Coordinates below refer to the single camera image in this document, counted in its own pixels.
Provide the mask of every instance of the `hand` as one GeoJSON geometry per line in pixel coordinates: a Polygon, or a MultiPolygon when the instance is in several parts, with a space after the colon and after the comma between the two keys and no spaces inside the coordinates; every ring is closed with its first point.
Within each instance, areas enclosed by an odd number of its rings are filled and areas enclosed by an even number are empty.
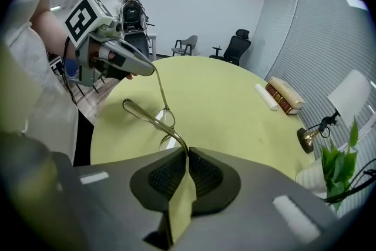
{"type": "MultiPolygon", "coordinates": [[[[99,57],[99,49],[100,49],[100,43],[90,42],[89,44],[89,66],[90,67],[94,67],[95,61],[93,59],[99,57]]],[[[114,57],[115,57],[115,53],[110,52],[108,54],[109,61],[111,61],[114,57]]],[[[137,76],[137,75],[130,73],[126,75],[125,77],[127,79],[133,79],[133,76],[137,76]]]]}

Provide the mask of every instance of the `brass lamp base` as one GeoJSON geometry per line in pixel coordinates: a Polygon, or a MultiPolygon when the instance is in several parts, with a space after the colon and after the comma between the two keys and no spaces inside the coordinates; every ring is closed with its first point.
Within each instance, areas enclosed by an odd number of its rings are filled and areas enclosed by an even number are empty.
{"type": "Polygon", "coordinates": [[[319,130],[315,130],[312,132],[307,132],[303,128],[300,128],[298,130],[297,135],[298,135],[300,145],[307,154],[313,152],[313,140],[316,137],[316,135],[319,133],[320,133],[319,130]]]}

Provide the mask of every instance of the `floor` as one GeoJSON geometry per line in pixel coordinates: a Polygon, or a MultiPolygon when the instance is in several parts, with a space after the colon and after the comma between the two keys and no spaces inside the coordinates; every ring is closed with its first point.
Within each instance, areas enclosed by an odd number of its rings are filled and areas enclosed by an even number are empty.
{"type": "MultiPolygon", "coordinates": [[[[59,82],[64,86],[63,79],[61,76],[57,76],[59,82]]],[[[111,93],[112,89],[119,83],[117,79],[103,79],[105,83],[101,80],[96,81],[95,88],[98,93],[92,87],[85,87],[80,85],[84,96],[77,88],[76,85],[71,84],[70,88],[73,92],[73,96],[77,102],[78,109],[86,116],[86,118],[94,125],[98,117],[100,108],[103,105],[103,102],[106,100],[107,96],[111,93]]]]}

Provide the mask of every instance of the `desk lamp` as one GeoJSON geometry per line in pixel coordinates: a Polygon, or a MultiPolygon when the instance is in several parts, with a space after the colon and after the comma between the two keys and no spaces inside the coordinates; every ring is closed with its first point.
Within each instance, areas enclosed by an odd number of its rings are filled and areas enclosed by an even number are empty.
{"type": "Polygon", "coordinates": [[[318,126],[318,129],[308,132],[300,128],[297,132],[301,147],[309,154],[313,151],[313,140],[320,134],[323,138],[330,136],[329,125],[337,123],[336,118],[342,117],[346,127],[350,128],[353,123],[354,116],[358,115],[365,105],[370,95],[371,87],[367,79],[357,70],[352,70],[340,85],[328,95],[329,101],[334,105],[335,112],[332,116],[326,116],[319,125],[310,127],[308,130],[318,126]],[[324,136],[325,129],[329,134],[324,136]]]}

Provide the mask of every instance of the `round yellow-green table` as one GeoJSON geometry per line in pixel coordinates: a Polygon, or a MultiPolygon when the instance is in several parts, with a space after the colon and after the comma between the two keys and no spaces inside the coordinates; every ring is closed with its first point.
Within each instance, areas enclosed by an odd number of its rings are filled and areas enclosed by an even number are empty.
{"type": "MultiPolygon", "coordinates": [[[[266,82],[251,72],[216,59],[179,56],[155,62],[175,130],[188,146],[223,152],[272,166],[295,179],[314,161],[301,148],[297,115],[271,111],[254,90],[266,82]]],[[[157,76],[121,81],[103,104],[95,123],[91,164],[159,152],[165,133],[122,108],[129,98],[154,115],[164,108],[157,76]]]]}

